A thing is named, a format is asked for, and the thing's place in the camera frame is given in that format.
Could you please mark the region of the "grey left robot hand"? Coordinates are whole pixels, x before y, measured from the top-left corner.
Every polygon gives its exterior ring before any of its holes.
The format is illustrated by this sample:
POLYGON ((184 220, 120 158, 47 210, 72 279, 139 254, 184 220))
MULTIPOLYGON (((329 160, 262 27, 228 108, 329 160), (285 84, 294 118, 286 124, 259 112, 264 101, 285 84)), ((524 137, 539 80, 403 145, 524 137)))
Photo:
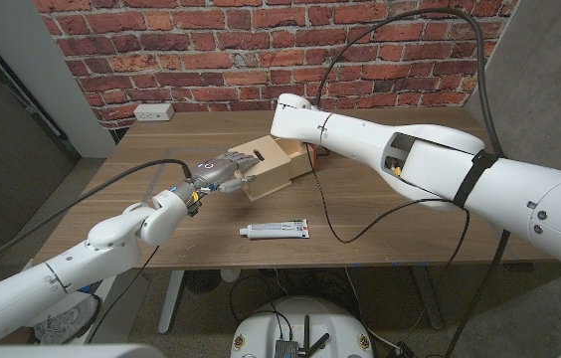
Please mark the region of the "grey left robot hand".
POLYGON ((256 180, 255 176, 237 178, 237 170, 242 173, 257 165, 260 159, 241 152, 225 152, 217 157, 201 162, 190 168, 191 178, 180 182, 172 192, 188 202, 195 191, 203 193, 220 191, 232 193, 256 180))

